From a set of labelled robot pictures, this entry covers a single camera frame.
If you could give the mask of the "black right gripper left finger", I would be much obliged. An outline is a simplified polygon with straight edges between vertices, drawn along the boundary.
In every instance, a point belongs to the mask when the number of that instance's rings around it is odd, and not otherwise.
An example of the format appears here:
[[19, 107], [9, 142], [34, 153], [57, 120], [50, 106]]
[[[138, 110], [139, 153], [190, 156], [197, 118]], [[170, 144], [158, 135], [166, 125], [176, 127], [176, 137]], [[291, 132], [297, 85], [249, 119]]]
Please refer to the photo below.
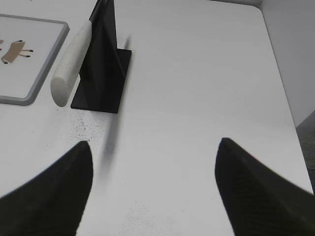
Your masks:
[[94, 177], [87, 141], [0, 199], [2, 236], [74, 236]]

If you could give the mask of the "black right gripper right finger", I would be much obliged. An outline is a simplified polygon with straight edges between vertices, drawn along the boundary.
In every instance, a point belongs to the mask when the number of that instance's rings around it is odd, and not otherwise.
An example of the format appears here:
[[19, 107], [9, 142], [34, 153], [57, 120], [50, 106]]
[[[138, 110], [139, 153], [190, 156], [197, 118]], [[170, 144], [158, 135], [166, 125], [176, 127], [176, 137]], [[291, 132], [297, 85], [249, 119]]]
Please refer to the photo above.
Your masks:
[[281, 177], [230, 138], [215, 163], [217, 187], [236, 236], [313, 236], [315, 197]]

